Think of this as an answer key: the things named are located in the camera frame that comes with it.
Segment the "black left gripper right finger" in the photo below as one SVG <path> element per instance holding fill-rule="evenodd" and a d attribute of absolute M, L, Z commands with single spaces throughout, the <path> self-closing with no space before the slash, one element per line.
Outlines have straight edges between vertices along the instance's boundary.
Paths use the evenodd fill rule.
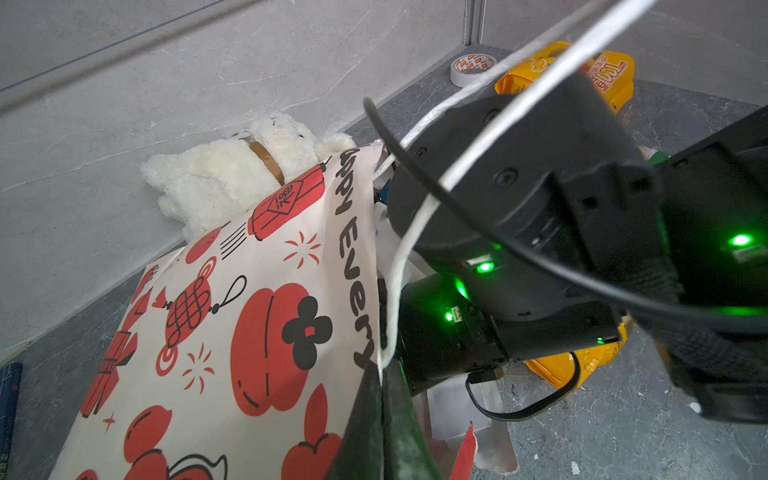
<path fill-rule="evenodd" d="M 397 360 L 383 371 L 383 478 L 440 479 Z"/>

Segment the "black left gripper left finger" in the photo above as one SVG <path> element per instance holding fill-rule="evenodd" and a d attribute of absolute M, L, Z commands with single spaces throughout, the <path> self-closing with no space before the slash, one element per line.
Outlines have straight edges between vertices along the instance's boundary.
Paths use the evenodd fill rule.
<path fill-rule="evenodd" d="M 362 377 L 342 444 L 326 479 L 379 479 L 383 455 L 382 389 L 378 367 Z"/>

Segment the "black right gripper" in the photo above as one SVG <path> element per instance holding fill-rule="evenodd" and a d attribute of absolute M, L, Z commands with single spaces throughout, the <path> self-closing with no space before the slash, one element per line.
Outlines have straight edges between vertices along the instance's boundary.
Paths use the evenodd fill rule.
<path fill-rule="evenodd" d="M 494 319 L 439 275 L 403 289 L 396 358 L 413 396 L 452 377 L 493 370 L 509 361 Z"/>

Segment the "strawberry print paper bag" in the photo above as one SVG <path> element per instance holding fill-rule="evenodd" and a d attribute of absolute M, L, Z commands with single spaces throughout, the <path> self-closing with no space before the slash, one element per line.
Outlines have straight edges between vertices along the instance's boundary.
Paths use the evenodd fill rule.
<path fill-rule="evenodd" d="M 586 39 L 531 91 L 453 98 L 399 150 L 436 179 L 488 138 L 484 155 L 625 28 L 626 10 L 647 8 L 603 6 Z M 150 264 L 52 477 L 326 479 L 369 365 L 378 367 L 383 427 L 383 371 L 399 361 L 392 301 L 409 285 L 406 236 L 426 196 L 411 172 L 395 169 L 393 259 L 383 264 L 374 192 L 394 145 L 333 154 Z M 450 193 L 470 169 L 446 183 Z M 393 279 L 382 288 L 387 269 Z"/>

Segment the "large yellow snack bag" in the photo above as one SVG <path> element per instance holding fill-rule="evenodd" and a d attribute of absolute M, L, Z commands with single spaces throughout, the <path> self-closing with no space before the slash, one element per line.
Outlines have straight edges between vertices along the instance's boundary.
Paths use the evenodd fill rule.
<path fill-rule="evenodd" d="M 571 46 L 557 41 L 533 54 L 509 70 L 495 84 L 497 94 L 517 94 L 541 77 Z M 635 61 L 627 54 L 604 51 L 579 68 L 614 113 L 618 113 L 634 95 Z"/>

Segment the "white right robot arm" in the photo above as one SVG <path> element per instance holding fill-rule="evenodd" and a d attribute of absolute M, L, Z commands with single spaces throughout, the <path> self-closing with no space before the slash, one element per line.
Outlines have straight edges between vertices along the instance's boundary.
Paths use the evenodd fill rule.
<path fill-rule="evenodd" d="M 645 159 L 575 75 L 506 131 L 419 236 L 392 301 L 413 393 L 620 341 L 631 316 L 704 418 L 767 420 L 767 112 Z"/>

